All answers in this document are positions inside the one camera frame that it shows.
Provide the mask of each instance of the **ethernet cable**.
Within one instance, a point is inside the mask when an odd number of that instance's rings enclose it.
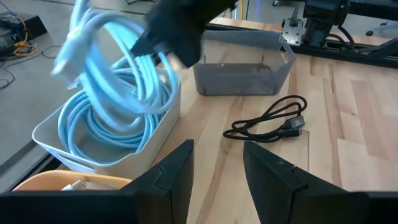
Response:
[[[135,57],[130,53],[144,31],[138,23],[115,12],[90,9],[88,2],[76,1],[69,34],[52,71],[52,76],[66,81],[69,88],[77,83],[83,86],[62,108],[58,135],[71,154],[97,164],[112,164],[92,160],[75,145],[74,132],[80,118],[95,139],[139,152],[174,103],[179,82],[164,53],[158,56],[167,72],[166,82],[160,80],[150,55]],[[103,26],[124,54],[111,68],[106,66],[96,40]],[[123,134],[115,134],[107,126]]]

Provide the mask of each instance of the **wooden table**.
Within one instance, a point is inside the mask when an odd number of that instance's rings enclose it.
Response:
[[[217,18],[218,24],[277,25]],[[385,39],[354,37],[364,44]],[[195,140],[195,178],[187,223],[259,223],[243,167],[243,142],[222,137],[233,121],[258,117],[285,95],[308,100],[303,134],[266,149],[346,190],[398,190],[398,70],[297,55],[276,96],[201,96],[183,70],[181,118],[154,163]],[[264,133],[275,120],[251,129]]]

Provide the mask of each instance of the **metal bracket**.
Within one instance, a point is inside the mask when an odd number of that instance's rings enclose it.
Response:
[[[297,19],[299,9],[295,8],[292,17],[284,19],[282,36],[290,45],[300,46],[302,40],[303,20]]]

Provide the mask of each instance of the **gray plastic bin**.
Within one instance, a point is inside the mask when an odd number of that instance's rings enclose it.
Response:
[[[202,58],[193,66],[201,95],[278,94],[295,60],[278,32],[208,30],[202,42]]]

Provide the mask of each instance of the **cable connector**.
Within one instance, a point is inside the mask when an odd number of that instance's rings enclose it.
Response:
[[[295,129],[295,128],[301,128],[302,126],[305,125],[307,122],[307,119],[305,119],[304,116],[300,115],[294,118],[288,119],[283,125],[283,129]]]
[[[291,137],[299,137],[301,134],[302,134],[301,129],[294,128],[282,131],[280,136],[285,138],[291,138]]]
[[[51,76],[66,83],[69,89],[76,87],[78,77],[85,69],[88,41],[88,36],[83,32],[71,30],[54,61]]]

